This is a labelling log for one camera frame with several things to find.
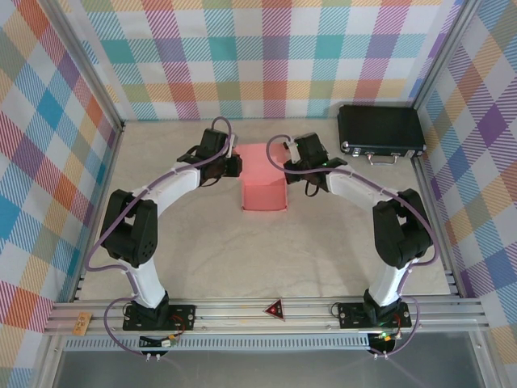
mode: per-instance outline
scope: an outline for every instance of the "black briefcase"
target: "black briefcase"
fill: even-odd
[[[338,114],[341,151],[366,155],[372,165],[394,164],[399,157],[415,158],[426,150],[418,113],[413,108],[343,105]],[[393,156],[391,163],[373,156]]]

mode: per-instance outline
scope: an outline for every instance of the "black mounting plate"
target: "black mounting plate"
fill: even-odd
[[[404,315],[405,312],[410,312],[407,303],[400,302],[398,310],[393,313],[392,319],[379,324],[378,327],[388,329],[397,328],[398,321],[394,317],[395,314],[397,314],[401,320],[401,327],[411,327],[411,317],[409,315],[406,317]],[[339,303],[338,317],[339,327],[342,329],[368,329],[372,327],[370,318],[364,312],[363,303]]]
[[[156,323],[146,322],[145,317],[138,316],[132,305],[128,305],[124,312],[123,331],[191,331],[194,329],[195,306],[194,305],[169,305],[168,317],[176,315],[181,319],[167,319],[161,327]]]

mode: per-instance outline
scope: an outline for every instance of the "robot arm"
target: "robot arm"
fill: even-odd
[[[422,257],[432,245],[429,234],[416,217],[402,208],[397,201],[384,201],[378,190],[362,180],[353,178],[354,170],[345,161],[340,158],[329,160],[317,134],[310,133],[297,137],[285,144],[285,148],[292,156],[291,160],[284,164],[286,170],[334,168],[332,172],[303,175],[286,172],[288,183],[305,180],[307,184],[317,186],[317,190],[320,188],[325,192],[342,196],[367,211],[372,209],[375,245],[383,265],[376,279],[364,293],[364,312],[374,325],[391,319],[400,303],[398,288],[402,277],[409,265]],[[398,195],[426,218],[417,192],[409,189],[399,192]],[[405,222],[401,223],[401,218],[405,218]]]
[[[132,273],[138,290],[137,297],[132,302],[133,306],[139,314],[155,323],[157,327],[167,318],[169,302],[167,292],[158,279],[153,260],[158,245],[158,218],[181,196],[202,187],[209,179],[239,176],[242,171],[242,160],[233,152],[237,142],[234,135],[230,138],[230,147],[226,155],[203,166],[191,167],[221,150],[227,136],[226,133],[206,129],[201,143],[178,158],[172,169],[177,173],[147,192],[102,244],[113,259],[117,259]],[[111,194],[101,234],[144,190],[147,190],[147,187],[132,192],[116,190]]]

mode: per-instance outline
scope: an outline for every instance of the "plaid fabric wall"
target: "plaid fabric wall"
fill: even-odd
[[[36,0],[0,0],[0,387],[25,387],[115,132]]]
[[[60,0],[122,117],[413,100],[464,0]]]
[[[427,174],[469,296],[517,386],[517,0],[485,0],[422,111]]]

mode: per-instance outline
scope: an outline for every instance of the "beige table surface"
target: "beige table surface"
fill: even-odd
[[[150,183],[199,144],[208,126],[209,121],[129,123],[109,192]],[[239,144],[316,132],[331,158],[341,156],[336,120],[235,120],[233,128]],[[407,159],[395,167],[371,167],[365,157],[344,158],[386,187],[418,189]],[[424,259],[431,255],[432,249]],[[308,198],[299,183],[288,186],[287,212],[243,212],[240,182],[230,178],[186,194],[164,212],[154,259],[171,298],[358,296],[381,266],[372,215],[365,210],[325,192]],[[92,260],[96,266],[113,263],[102,248]],[[80,298],[129,293],[119,271],[89,272]],[[449,293],[441,262],[415,269],[404,293]]]

